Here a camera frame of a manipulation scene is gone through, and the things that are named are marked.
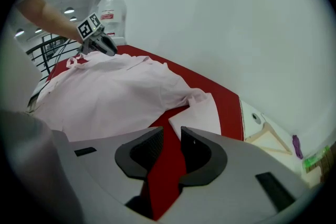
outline plastic container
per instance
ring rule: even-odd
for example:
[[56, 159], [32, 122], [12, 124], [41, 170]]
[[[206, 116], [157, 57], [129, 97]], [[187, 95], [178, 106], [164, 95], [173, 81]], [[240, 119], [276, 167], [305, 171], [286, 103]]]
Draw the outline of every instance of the plastic container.
[[126, 4], [124, 0], [101, 0], [98, 6], [105, 33], [111, 37], [125, 36]]

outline black slot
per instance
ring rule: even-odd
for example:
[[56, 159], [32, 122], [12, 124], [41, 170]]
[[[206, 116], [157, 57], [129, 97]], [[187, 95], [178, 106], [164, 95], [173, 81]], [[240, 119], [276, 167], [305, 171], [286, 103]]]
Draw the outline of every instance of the black slot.
[[95, 152], [97, 151], [94, 147], [86, 147], [86, 148], [82, 148], [80, 150], [76, 150], [75, 151], [75, 154], [77, 157], [79, 156], [83, 156], [83, 155], [86, 155], [86, 154], [90, 154], [92, 152]]
[[268, 172], [259, 174], [256, 175], [256, 178], [274, 206], [277, 208], [278, 212], [284, 210], [295, 202], [295, 199], [272, 173]]

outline red tabletop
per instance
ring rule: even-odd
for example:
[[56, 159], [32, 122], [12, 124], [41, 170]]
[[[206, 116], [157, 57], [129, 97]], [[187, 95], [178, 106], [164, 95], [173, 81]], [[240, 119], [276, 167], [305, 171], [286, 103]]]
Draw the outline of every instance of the red tabletop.
[[[200, 88], [204, 92], [212, 94], [218, 110], [221, 135], [243, 140], [243, 123], [238, 95], [194, 71], [147, 51], [124, 45], [118, 46], [118, 54], [149, 56], [160, 63], [166, 62], [169, 69], [179, 74], [191, 88]], [[53, 70], [55, 72], [54, 77], [67, 70], [66, 61], [63, 60], [56, 65]], [[86, 61], [80, 59], [78, 62], [84, 63]], [[158, 220], [179, 197], [178, 180], [186, 173], [184, 157], [180, 150], [180, 140], [168, 122], [170, 117], [186, 108], [187, 106], [184, 106], [166, 111], [151, 125], [151, 127], [163, 126], [164, 128], [162, 153], [148, 174], [149, 194], [154, 220]]]

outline black railing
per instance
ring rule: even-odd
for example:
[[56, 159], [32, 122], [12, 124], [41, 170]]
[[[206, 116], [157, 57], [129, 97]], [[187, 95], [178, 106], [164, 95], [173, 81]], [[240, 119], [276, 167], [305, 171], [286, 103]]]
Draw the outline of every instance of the black railing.
[[[49, 65], [48, 62], [51, 59], [56, 58], [56, 57], [60, 57], [62, 54], [66, 54], [68, 52], [71, 52], [71, 51], [74, 51], [74, 50], [78, 50], [78, 48], [70, 49], [70, 50], [62, 49], [62, 51], [60, 51], [60, 53], [58, 53], [57, 55], [54, 55], [55, 52], [57, 52], [57, 50], [59, 48], [62, 48], [64, 46], [67, 46], [68, 44], [72, 44], [72, 43], [76, 42], [74, 40], [73, 41], [69, 40], [68, 42], [66, 42], [66, 41], [67, 41], [67, 38], [65, 38], [65, 37], [55, 37], [55, 38], [52, 38], [52, 39], [50, 39], [50, 40], [48, 40], [46, 42], [43, 42], [43, 43], [35, 46], [34, 48], [26, 51], [26, 53], [28, 55], [32, 55], [31, 60], [33, 62], [35, 62], [35, 60], [38, 59], [38, 58], [40, 58], [40, 57], [42, 57], [42, 59], [43, 59], [43, 61], [40, 62], [39, 64], [37, 64], [36, 66], [39, 67], [41, 65], [44, 65], [45, 69], [41, 70], [41, 72], [47, 71], [48, 75], [45, 76], [45, 77], [43, 77], [43, 78], [41, 78], [40, 81], [46, 79], [49, 76], [49, 74], [52, 72], [52, 70], [53, 70], [52, 67], [54, 67], [57, 64], [57, 62], [55, 62], [54, 64]], [[41, 54], [34, 57], [34, 52], [37, 51], [37, 50], [39, 50], [39, 49], [41, 51]]]

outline human arm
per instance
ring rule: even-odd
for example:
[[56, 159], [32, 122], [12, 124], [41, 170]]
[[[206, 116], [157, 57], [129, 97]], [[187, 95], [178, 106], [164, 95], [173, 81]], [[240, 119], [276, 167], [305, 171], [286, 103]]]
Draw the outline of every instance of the human arm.
[[17, 4], [18, 10], [36, 26], [46, 32], [67, 37], [82, 43], [76, 24], [69, 21], [45, 0], [22, 0]]

